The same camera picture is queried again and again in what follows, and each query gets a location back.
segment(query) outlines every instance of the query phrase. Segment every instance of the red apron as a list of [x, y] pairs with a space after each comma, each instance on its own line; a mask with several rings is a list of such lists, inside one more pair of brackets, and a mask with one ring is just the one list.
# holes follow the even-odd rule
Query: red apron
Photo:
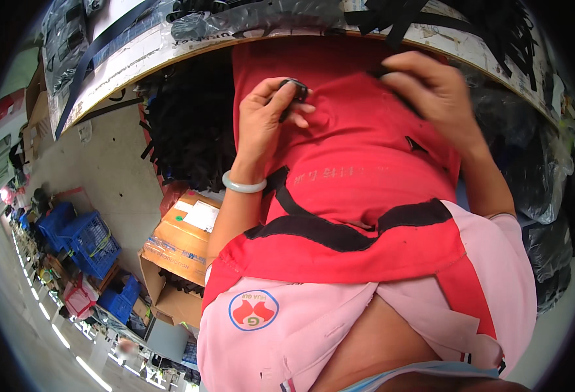
[[[450, 308], [479, 319], [477, 333], [496, 340], [459, 229], [439, 201], [455, 201], [459, 156], [376, 79], [355, 74], [356, 66], [337, 70], [338, 61], [355, 63], [346, 53], [356, 53], [363, 67], [385, 57], [368, 40], [343, 39], [268, 40], [234, 49], [236, 120], [241, 98], [279, 75], [312, 88], [307, 101], [316, 111], [307, 117], [308, 130], [284, 125], [266, 168], [274, 172], [269, 189], [276, 190], [264, 198], [271, 200], [269, 210], [262, 207], [268, 223], [234, 238], [213, 261], [203, 311], [242, 277], [364, 284], [433, 276]], [[338, 53], [338, 45], [345, 50]], [[266, 57], [276, 66], [245, 66], [263, 65]], [[321, 65], [328, 62], [329, 74]], [[290, 66], [298, 71], [288, 73]]]

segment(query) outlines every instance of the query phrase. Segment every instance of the pink shirt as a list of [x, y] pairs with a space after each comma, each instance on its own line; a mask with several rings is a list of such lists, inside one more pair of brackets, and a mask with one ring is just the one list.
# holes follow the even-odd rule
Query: pink shirt
[[504, 354], [506, 376], [527, 348], [536, 320], [534, 275], [520, 226], [508, 214], [488, 220], [442, 203], [480, 280], [496, 341], [476, 333], [478, 318], [450, 310], [433, 277], [358, 285], [242, 278], [201, 319], [198, 368], [208, 390], [280, 391], [291, 378], [297, 391], [307, 391], [375, 293], [443, 361], [472, 354], [472, 365], [490, 369]]

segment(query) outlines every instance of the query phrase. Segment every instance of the woman's right hand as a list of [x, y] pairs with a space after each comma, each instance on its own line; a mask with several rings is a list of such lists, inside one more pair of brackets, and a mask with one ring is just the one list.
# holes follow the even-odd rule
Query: woman's right hand
[[381, 81], [405, 97], [464, 158], [487, 151], [464, 76], [453, 67], [408, 51], [383, 60]]

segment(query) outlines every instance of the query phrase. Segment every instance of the woman's left hand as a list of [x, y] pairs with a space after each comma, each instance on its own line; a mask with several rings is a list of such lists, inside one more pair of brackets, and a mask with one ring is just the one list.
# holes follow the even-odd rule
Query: woman's left hand
[[309, 124], [301, 113], [312, 113], [316, 108], [309, 104], [292, 104], [296, 85], [279, 84], [287, 77], [263, 80], [240, 103], [239, 141], [236, 166], [255, 168], [255, 177], [263, 179], [263, 168], [277, 149], [279, 141], [279, 118], [290, 107], [284, 123], [294, 123], [300, 128]]

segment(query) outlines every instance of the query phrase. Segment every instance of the bracelet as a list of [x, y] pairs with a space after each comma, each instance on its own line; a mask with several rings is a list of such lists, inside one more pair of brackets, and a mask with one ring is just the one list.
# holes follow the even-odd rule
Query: bracelet
[[229, 179], [230, 173], [231, 173], [231, 170], [227, 170], [227, 172], [222, 175], [222, 183], [224, 184], [224, 186], [226, 186], [227, 188], [229, 188], [235, 192], [256, 193], [256, 192], [263, 191], [266, 188], [266, 185], [268, 185], [268, 181], [266, 181], [265, 178], [259, 184], [249, 185], [249, 184], [234, 183]]

